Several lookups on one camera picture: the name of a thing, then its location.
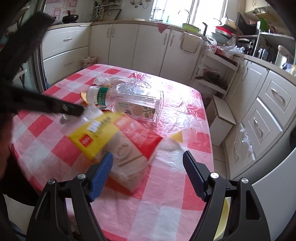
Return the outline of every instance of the checkered tablecloth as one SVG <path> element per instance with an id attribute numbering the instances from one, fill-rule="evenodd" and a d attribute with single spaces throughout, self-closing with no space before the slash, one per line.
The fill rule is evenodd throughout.
<path id="1" fill-rule="evenodd" d="M 149 128 L 161 136 L 186 129 L 183 148 L 213 171 L 209 127 L 201 95 L 188 86 L 96 64 L 55 84 L 45 94 L 81 103 L 79 93 L 93 84 L 98 73 L 103 77 L 141 76 L 152 87 L 162 90 L 164 107 L 160 120 Z M 39 193 L 48 179 L 70 180 L 92 164 L 65 135 L 71 126 L 66 130 L 60 119 L 61 115 L 24 111 L 14 117 L 12 152 L 25 177 Z M 70 216 L 71 205 L 67 202 Z M 181 157 L 161 153 L 156 155 L 135 193 L 119 188 L 108 179 L 101 196 L 92 203 L 105 236 L 114 241 L 189 240 L 204 206 L 191 186 Z"/>

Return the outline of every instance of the clear plastic bottle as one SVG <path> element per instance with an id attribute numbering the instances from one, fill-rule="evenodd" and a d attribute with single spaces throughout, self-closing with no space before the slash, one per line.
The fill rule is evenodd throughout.
<path id="1" fill-rule="evenodd" d="M 108 107 L 113 112 L 124 112 L 136 119 L 157 122 L 163 107 L 163 92 L 120 83 L 111 88 L 90 86 L 86 99 L 89 103 Z"/>

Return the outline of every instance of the faucet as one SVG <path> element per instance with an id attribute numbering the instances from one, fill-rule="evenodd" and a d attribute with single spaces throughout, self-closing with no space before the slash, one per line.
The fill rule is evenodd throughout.
<path id="1" fill-rule="evenodd" d="M 188 13 L 188 17 L 187 17 L 187 21 L 186 21 L 186 23 L 189 23 L 189 21 L 190 21 L 190 17 L 191 17 L 190 12 L 189 12 L 188 10 L 186 10 L 186 9 L 181 9 L 181 10 L 178 12 L 178 14 L 179 14 L 182 10 L 184 10 L 184 11 L 186 11 L 186 12 Z"/>

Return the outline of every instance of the green basin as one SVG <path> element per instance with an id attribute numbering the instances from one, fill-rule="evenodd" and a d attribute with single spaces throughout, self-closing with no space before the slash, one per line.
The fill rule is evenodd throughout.
<path id="1" fill-rule="evenodd" d="M 189 31 L 189 32 L 195 33 L 195 34 L 200 33 L 200 29 L 198 27 L 195 27 L 195 26 L 188 24 L 188 23 L 182 24 L 182 28 Z"/>

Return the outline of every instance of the red logo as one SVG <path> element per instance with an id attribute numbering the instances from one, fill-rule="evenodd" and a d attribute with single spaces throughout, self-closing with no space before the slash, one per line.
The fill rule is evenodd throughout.
<path id="1" fill-rule="evenodd" d="M 92 141 L 93 141 L 93 139 L 90 138 L 89 135 L 87 135 L 87 134 L 85 134 L 85 135 L 79 140 L 79 142 L 80 142 L 83 146 L 85 146 L 85 147 L 88 147 L 89 144 L 92 143 Z"/>

